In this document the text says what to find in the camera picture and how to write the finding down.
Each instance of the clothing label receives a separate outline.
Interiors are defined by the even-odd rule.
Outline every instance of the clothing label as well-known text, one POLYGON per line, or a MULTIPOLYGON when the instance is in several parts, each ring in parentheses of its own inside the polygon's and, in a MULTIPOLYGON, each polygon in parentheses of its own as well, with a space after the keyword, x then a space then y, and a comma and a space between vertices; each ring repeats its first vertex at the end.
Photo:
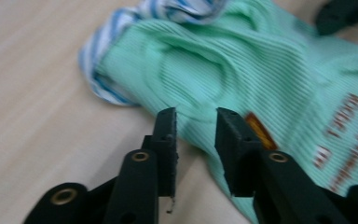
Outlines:
POLYGON ((251 128, 255 131, 255 134, 258 138, 260 138, 263 147, 267 150, 276 150, 278 149, 276 143, 272 139, 271 135, 261 123, 261 121, 255 116, 254 113, 249 113, 245 117, 245 121, 251 126, 251 128))

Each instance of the black object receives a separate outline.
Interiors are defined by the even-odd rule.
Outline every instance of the black object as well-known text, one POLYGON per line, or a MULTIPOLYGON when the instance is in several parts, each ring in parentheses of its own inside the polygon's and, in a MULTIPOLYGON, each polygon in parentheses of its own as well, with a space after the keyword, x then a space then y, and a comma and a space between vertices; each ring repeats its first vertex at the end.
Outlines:
POLYGON ((124 158, 116 178, 87 191, 77 183, 49 190, 25 224, 156 224, 158 197, 174 197, 176 178, 176 112, 157 115, 153 135, 124 158))
POLYGON ((254 197, 260 223, 358 223, 358 186, 347 197, 316 186, 296 161, 265 150, 242 117, 217 109, 215 147, 231 193, 254 197))
POLYGON ((358 0, 332 0, 316 16, 320 35, 331 35, 358 22, 358 0))

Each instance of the brown label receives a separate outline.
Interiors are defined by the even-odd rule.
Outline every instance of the brown label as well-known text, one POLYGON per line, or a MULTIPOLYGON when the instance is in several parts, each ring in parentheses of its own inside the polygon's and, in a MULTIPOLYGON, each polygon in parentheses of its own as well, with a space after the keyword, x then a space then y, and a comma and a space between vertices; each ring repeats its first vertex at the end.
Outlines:
POLYGON ((245 117, 246 122, 251 126, 251 128, 255 131, 255 134, 260 138, 263 147, 268 150, 276 150, 278 149, 274 140, 272 140, 271 135, 264 127, 264 125, 260 122, 260 120, 255 116, 254 113, 249 113, 245 117))

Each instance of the green cloth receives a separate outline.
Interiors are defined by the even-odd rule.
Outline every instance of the green cloth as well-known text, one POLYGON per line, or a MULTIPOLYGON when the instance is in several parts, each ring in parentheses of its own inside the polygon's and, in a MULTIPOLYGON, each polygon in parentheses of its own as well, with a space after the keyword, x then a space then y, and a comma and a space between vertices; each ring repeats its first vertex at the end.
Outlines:
MULTIPOLYGON (((268 0, 231 1, 209 25, 140 21, 98 72, 154 115, 175 106, 179 135, 207 152, 227 196, 217 107, 254 112, 316 184, 339 194, 358 184, 358 46, 317 36, 268 0)), ((232 201, 255 221, 252 200, 232 201)))

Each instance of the green garment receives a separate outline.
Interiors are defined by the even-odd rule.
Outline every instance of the green garment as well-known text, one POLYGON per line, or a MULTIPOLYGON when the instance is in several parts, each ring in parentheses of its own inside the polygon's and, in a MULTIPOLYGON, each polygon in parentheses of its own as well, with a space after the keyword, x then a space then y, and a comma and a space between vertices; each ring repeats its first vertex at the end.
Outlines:
MULTIPOLYGON (((209 25, 140 21, 98 73, 154 115, 176 107, 179 135, 209 155, 227 196, 217 107, 255 113, 316 184, 339 194, 358 184, 358 46, 318 36, 268 0, 231 1, 209 25)), ((251 199, 231 199, 255 221, 251 199)))

